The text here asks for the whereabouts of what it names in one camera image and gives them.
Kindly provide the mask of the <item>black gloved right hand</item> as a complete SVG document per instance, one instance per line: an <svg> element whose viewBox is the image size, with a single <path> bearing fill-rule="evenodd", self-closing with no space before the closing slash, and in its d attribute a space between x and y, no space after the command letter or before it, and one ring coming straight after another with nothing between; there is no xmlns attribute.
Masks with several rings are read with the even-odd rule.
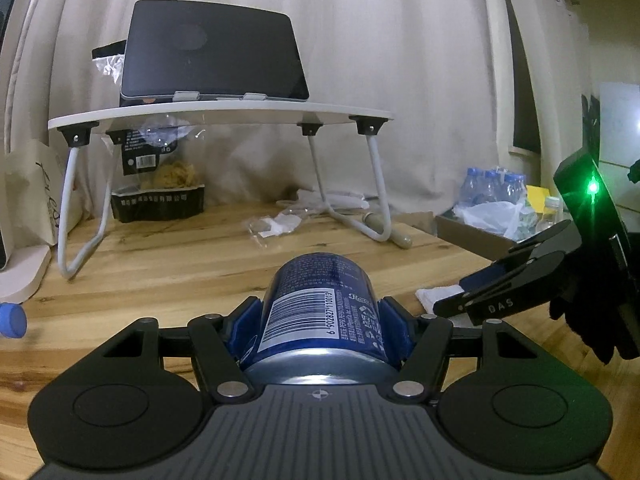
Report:
<svg viewBox="0 0 640 480"><path fill-rule="evenodd" d="M615 353L639 356L639 266L604 245L580 248L560 279L562 294L550 301L550 318L564 318L604 364Z"/></svg>

